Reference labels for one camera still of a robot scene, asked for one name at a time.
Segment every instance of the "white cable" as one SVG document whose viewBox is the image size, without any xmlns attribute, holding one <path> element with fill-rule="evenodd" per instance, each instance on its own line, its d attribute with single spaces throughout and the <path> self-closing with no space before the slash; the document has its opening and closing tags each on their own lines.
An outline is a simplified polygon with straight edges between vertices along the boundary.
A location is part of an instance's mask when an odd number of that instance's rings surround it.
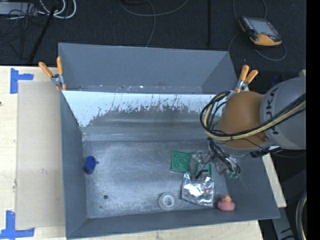
<svg viewBox="0 0 320 240">
<path fill-rule="evenodd" d="M 39 0 L 39 1 L 40 1 L 41 6 L 43 7 L 43 9 L 44 9 L 47 13 L 45 13 L 45 12 L 43 12 L 43 11 L 38 11 L 38 12 L 39 12 L 40 14 L 49 15 L 49 14 L 50 14 L 50 11 L 47 9 L 47 7 L 46 7 L 45 4 L 42 2 L 42 0 Z M 65 1 L 65 0 L 62 0 L 62 2 L 63 2 L 63 8 L 62 8 L 60 11 L 54 13 L 53 16 L 54 16 L 54 15 L 61 14 L 61 13 L 65 10 L 65 8 L 66 8 L 66 1 Z"/>
<path fill-rule="evenodd" d="M 41 6 L 43 7 L 43 9 L 44 9 L 48 14 L 50 14 L 50 11 L 46 8 L 46 6 L 45 6 L 44 3 L 42 2 L 42 0 L 39 0 L 39 1 L 40 1 L 40 3 L 41 3 Z M 76 11 L 77 11 L 77 3 L 76 3 L 76 0 L 72 0 L 74 9 L 73 9 L 73 12 L 72 12 L 70 15 L 68 15 L 68 16 L 59 16 L 59 14 L 61 14 L 61 13 L 65 10 L 65 8 L 66 8 L 66 1 L 65 1 L 65 0 L 62 0 L 62 2 L 63 2 L 63 8 L 62 8 L 60 11 L 54 13 L 53 16 L 54 16 L 55 18 L 57 18 L 57 19 L 70 19 L 71 17 L 73 17 L 73 16 L 76 14 Z"/>
</svg>

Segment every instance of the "wooden table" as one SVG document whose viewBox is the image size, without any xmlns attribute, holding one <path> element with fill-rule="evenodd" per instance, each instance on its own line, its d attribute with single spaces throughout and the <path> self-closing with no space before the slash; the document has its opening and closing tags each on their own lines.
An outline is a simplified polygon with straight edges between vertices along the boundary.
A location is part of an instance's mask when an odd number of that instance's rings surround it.
<svg viewBox="0 0 320 240">
<path fill-rule="evenodd" d="M 5 212 L 16 211 L 17 186 L 17 127 L 18 127 L 18 95 L 10 94 L 11 68 L 19 74 L 30 73 L 34 75 L 32 81 L 46 82 L 53 85 L 51 80 L 39 67 L 0 66 L 0 230 L 5 228 Z M 56 74 L 57 68 L 50 68 Z M 276 170 L 270 155 L 265 155 L 263 161 L 266 167 L 275 200 L 279 208 L 286 207 L 286 201 L 277 177 Z M 29 239 L 65 239 L 64 226 L 35 227 L 35 234 Z M 113 236 L 96 237 L 104 240 L 262 240 L 262 233 L 258 221 L 242 221 L 208 226 L 188 227 L 162 231 L 121 234 Z"/>
</svg>

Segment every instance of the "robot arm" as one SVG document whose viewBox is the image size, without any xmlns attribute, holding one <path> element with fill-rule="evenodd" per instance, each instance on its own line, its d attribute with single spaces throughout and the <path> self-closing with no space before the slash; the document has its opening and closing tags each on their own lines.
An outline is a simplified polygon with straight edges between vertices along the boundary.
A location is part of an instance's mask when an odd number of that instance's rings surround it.
<svg viewBox="0 0 320 240">
<path fill-rule="evenodd" d="M 265 95 L 219 93 L 203 108 L 200 121 L 209 140 L 234 157 L 274 146 L 306 149 L 306 77 L 281 82 Z"/>
</svg>

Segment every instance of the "gray surface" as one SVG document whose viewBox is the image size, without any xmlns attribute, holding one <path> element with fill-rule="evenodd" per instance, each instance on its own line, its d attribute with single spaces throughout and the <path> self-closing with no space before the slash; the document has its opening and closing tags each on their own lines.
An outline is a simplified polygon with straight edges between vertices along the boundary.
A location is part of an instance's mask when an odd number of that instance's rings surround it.
<svg viewBox="0 0 320 240">
<path fill-rule="evenodd" d="M 237 83 L 227 51 L 71 43 L 58 49 L 68 90 L 219 93 Z"/>
<path fill-rule="evenodd" d="M 299 76 L 278 83 L 263 97 L 260 109 L 260 121 L 264 123 L 287 105 L 306 92 L 306 77 Z M 270 142 L 283 149 L 301 150 L 307 148 L 306 110 L 292 116 L 265 131 Z"/>
<path fill-rule="evenodd" d="M 68 236 L 87 219 L 86 182 L 82 134 L 62 93 L 60 110 L 65 230 Z"/>
<path fill-rule="evenodd" d="M 223 75 L 217 70 L 216 77 L 212 75 L 217 68 L 232 68 L 228 53 L 60 44 L 59 55 L 68 86 L 60 96 L 67 238 L 279 217 L 264 163 L 260 157 L 250 156 L 239 161 L 242 173 L 237 180 L 217 179 L 215 202 L 228 192 L 236 203 L 235 211 L 197 208 L 182 200 L 178 200 L 179 210 L 162 211 L 157 205 L 159 196 L 173 192 L 178 198 L 183 179 L 182 174 L 170 171 L 172 151 L 208 148 L 207 136 L 201 132 L 200 109 L 181 109 L 170 98 L 165 106 L 169 109 L 151 103 L 149 110 L 136 111 L 125 103 L 123 110 L 104 111 L 101 106 L 109 100 L 92 92 L 162 94 L 164 101 L 165 94 L 196 98 L 203 95 L 202 86 L 211 94 L 230 90 L 237 82 L 233 71 L 226 70 Z M 122 61 L 122 67 L 114 70 L 116 61 Z M 146 65 L 157 70 L 150 73 Z M 73 99 L 69 99 L 69 91 L 77 91 Z M 83 99 L 86 91 L 97 97 L 94 104 Z M 120 108 L 121 102 L 111 107 Z M 93 116 L 89 124 L 81 123 L 86 113 Z M 100 163 L 93 174 L 86 175 L 82 162 L 89 155 Z"/>
<path fill-rule="evenodd" d="M 94 173 L 85 177 L 88 217 L 160 213 L 158 200 L 166 192 L 176 198 L 175 211 L 204 208 L 181 199 L 183 173 L 171 171 L 171 158 L 173 150 L 206 150 L 205 139 L 86 141 L 83 146 L 84 156 L 94 155 L 99 161 Z M 213 178 L 215 194 L 221 197 L 228 192 L 225 178 L 215 170 Z"/>
</svg>

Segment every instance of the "blue tape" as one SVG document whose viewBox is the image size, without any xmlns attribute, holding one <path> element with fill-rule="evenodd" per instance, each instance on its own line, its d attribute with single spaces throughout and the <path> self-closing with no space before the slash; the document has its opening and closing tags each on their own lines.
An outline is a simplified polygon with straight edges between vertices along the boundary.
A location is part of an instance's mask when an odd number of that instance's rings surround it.
<svg viewBox="0 0 320 240">
<path fill-rule="evenodd" d="M 18 93 L 18 80 L 32 80 L 34 79 L 33 74 L 19 74 L 18 70 L 11 68 L 11 78 L 10 78 L 10 94 Z"/>
<path fill-rule="evenodd" d="M 7 210 L 5 215 L 5 229 L 1 230 L 0 239 L 15 240 L 16 238 L 27 238 L 34 236 L 34 228 L 16 230 L 16 214 L 13 211 Z"/>
</svg>

